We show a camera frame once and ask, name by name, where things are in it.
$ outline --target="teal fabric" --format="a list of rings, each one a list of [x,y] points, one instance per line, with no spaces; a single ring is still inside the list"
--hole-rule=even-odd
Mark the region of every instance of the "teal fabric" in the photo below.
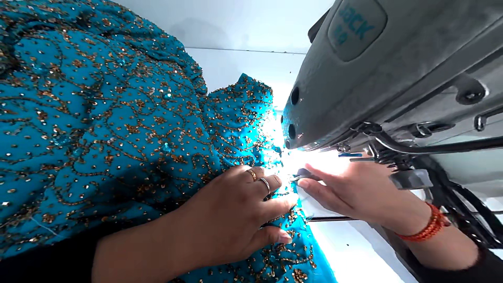
[[[266,85],[243,74],[206,95],[183,45],[113,2],[0,8],[1,258],[154,220],[236,164],[281,168]],[[335,282],[300,207],[267,224],[292,244],[174,281]]]

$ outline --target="sewing machine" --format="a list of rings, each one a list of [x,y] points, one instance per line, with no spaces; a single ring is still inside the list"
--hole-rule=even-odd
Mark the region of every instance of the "sewing machine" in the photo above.
[[[281,116],[286,148],[366,151],[352,161],[395,168],[399,188],[424,189],[473,240],[503,248],[494,213],[435,157],[503,148],[503,2],[336,1],[309,38]],[[483,136],[444,141],[471,130]]]

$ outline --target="black sleeve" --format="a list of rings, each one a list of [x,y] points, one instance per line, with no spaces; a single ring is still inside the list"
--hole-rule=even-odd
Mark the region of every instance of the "black sleeve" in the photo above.
[[[457,271],[430,269],[422,266],[410,250],[408,260],[419,266],[418,275],[428,283],[474,283],[502,282],[503,260],[486,248],[479,246],[479,258],[474,266]]]
[[[0,261],[2,282],[91,282],[98,241],[121,230],[103,224],[77,236]]]

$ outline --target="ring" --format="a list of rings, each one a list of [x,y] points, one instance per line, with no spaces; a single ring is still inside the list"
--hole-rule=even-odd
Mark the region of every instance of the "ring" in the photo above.
[[[249,172],[249,173],[252,175],[252,177],[253,177],[253,182],[255,182],[255,181],[257,180],[257,176],[255,175],[255,172],[253,172],[253,170],[252,170],[252,169],[248,169],[248,170],[247,170],[247,172]]]
[[[271,187],[269,186],[267,180],[264,178],[260,178],[260,180],[264,182],[264,184],[267,186],[267,191],[269,191],[269,194],[271,194]]]

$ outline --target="red thread bracelet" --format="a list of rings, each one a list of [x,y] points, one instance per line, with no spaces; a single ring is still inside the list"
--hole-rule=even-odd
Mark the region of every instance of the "red thread bracelet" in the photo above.
[[[428,225],[424,229],[422,229],[419,233],[404,236],[397,234],[402,240],[412,241],[412,242],[421,242],[425,241],[431,237],[433,237],[436,233],[438,233],[443,227],[449,227],[451,222],[445,217],[438,208],[430,203],[426,203],[432,209],[432,216],[430,217],[430,221]]]

